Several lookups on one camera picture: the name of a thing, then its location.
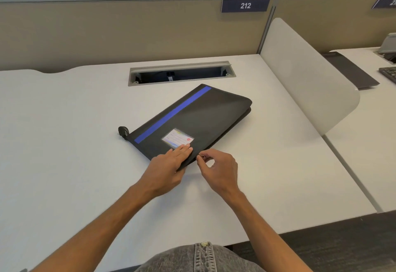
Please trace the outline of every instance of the id card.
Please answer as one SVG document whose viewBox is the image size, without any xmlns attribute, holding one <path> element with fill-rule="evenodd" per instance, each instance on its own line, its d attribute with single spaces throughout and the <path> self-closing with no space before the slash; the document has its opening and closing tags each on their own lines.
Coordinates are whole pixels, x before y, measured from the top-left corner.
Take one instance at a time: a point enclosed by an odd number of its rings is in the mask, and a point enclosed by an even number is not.
<svg viewBox="0 0 396 272">
<path fill-rule="evenodd" d="M 182 144 L 190 144 L 194 138 L 175 128 L 163 137 L 162 140 L 173 149 L 176 149 Z"/>
</svg>

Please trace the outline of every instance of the left hand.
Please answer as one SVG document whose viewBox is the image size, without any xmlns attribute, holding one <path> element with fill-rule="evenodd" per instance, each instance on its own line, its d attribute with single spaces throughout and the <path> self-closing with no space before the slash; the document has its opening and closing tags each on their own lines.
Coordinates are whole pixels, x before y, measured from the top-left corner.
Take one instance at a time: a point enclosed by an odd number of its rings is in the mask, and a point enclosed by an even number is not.
<svg viewBox="0 0 396 272">
<path fill-rule="evenodd" d="M 191 152 L 192 147 L 187 144 L 154 157 L 136 185 L 148 194 L 149 199 L 168 193 L 180 184 L 186 168 L 177 172 L 176 170 Z"/>
</svg>

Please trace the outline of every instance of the forearm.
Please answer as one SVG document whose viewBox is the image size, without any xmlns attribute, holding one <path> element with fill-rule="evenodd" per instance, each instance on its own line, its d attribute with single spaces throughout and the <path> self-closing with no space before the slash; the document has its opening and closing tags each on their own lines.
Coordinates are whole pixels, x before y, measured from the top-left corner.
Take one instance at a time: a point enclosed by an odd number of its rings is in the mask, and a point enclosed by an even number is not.
<svg viewBox="0 0 396 272">
<path fill-rule="evenodd" d="M 150 197 L 131 186 L 111 207 L 85 226 L 32 272 L 92 272 L 129 220 Z"/>
<path fill-rule="evenodd" d="M 238 217 L 267 272 L 312 272 L 257 213 L 243 193 L 238 192 L 224 199 Z"/>
</svg>

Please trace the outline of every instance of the blue stripe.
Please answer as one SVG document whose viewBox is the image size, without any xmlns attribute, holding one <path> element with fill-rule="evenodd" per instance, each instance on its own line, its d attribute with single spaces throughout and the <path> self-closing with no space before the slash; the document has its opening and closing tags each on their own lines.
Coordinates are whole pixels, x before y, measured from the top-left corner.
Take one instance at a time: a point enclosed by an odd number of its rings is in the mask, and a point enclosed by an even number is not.
<svg viewBox="0 0 396 272">
<path fill-rule="evenodd" d="M 178 105 L 177 107 L 175 107 L 173 110 L 171 110 L 165 116 L 163 116 L 160 120 L 155 122 L 148 130 L 146 130 L 140 136 L 138 136 L 135 139 L 135 142 L 139 144 L 141 141 L 143 141 L 145 138 L 147 138 L 149 135 L 151 135 L 154 131 L 159 129 L 166 121 L 171 119 L 174 115 L 176 115 L 178 112 L 180 112 L 183 108 L 185 108 L 187 105 L 191 104 L 193 101 L 197 100 L 199 97 L 201 97 L 203 94 L 205 94 L 210 89 L 211 89 L 211 87 L 206 86 L 203 89 L 200 89 L 194 95 L 192 95 L 186 101 L 183 101 L 183 103 L 181 105 Z"/>
</svg>

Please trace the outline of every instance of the dark floor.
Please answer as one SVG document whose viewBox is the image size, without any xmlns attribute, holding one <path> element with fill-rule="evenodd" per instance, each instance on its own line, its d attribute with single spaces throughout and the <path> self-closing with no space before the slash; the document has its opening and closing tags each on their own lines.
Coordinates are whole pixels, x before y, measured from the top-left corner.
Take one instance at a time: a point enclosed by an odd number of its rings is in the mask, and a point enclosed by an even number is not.
<svg viewBox="0 0 396 272">
<path fill-rule="evenodd" d="M 396 211 L 296 230 L 281 237 L 314 272 L 396 272 Z M 258 263 L 250 242 L 228 247 Z"/>
</svg>

